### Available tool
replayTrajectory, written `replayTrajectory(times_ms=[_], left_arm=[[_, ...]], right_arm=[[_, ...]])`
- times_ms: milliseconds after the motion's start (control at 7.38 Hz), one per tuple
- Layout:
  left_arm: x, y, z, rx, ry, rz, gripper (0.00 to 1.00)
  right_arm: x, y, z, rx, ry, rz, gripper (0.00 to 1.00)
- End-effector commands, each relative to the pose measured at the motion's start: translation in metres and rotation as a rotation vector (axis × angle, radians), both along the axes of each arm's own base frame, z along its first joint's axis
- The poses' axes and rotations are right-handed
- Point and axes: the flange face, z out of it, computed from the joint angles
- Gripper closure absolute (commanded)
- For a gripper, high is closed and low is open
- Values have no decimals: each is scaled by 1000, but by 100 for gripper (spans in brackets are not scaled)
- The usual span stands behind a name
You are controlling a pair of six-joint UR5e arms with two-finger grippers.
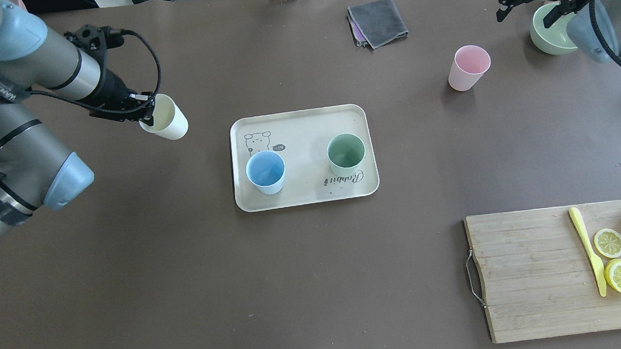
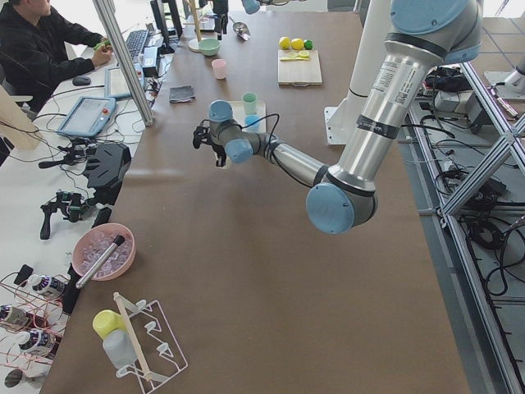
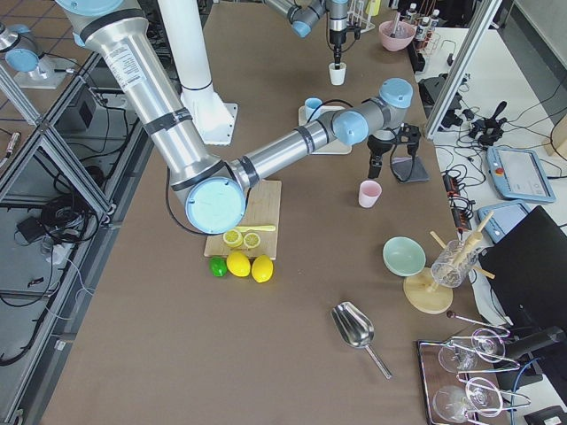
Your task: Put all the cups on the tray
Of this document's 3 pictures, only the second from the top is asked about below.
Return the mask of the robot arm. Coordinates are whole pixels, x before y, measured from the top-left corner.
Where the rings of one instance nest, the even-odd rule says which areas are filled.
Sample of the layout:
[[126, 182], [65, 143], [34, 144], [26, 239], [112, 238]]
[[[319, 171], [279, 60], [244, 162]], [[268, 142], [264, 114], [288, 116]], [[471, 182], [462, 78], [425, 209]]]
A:
[[481, 1], [391, 2], [386, 57], [336, 164], [327, 166], [270, 132], [249, 132], [224, 100], [210, 104], [193, 145], [211, 146], [218, 167], [263, 156], [309, 186], [306, 210], [320, 231], [340, 234], [365, 223], [377, 209], [374, 177], [427, 73], [479, 54], [482, 7]]
[[[247, 15], [253, 15], [261, 10], [262, 6], [284, 6], [289, 1], [266, 1], [266, 0], [242, 0], [241, 5], [244, 12]], [[232, 22], [232, 29], [238, 38], [248, 41], [251, 38], [249, 27], [241, 21], [235, 21], [229, 16], [229, 5], [228, 0], [216, 0], [212, 1], [212, 16], [215, 19], [214, 32], [217, 35], [219, 41], [222, 40], [222, 36], [227, 33], [228, 21]]]

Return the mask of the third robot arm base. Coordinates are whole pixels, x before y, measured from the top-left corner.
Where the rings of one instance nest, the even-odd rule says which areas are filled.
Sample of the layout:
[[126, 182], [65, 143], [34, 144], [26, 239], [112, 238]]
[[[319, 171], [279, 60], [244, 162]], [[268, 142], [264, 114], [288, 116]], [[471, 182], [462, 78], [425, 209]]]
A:
[[524, 100], [524, 57], [510, 72], [485, 71], [489, 87], [503, 99]]

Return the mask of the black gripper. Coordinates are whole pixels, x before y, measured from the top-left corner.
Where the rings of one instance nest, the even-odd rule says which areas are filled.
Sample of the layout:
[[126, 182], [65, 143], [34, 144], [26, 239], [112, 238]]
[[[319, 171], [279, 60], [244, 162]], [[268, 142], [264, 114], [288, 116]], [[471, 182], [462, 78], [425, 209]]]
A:
[[212, 141], [210, 121], [208, 119], [202, 120], [195, 128], [192, 144], [195, 149], [199, 149], [202, 144], [210, 146], [217, 157], [216, 166], [224, 167], [226, 165], [226, 152], [221, 145]]
[[221, 40], [221, 34], [227, 34], [228, 1], [212, 0], [212, 13], [215, 15], [217, 40]]

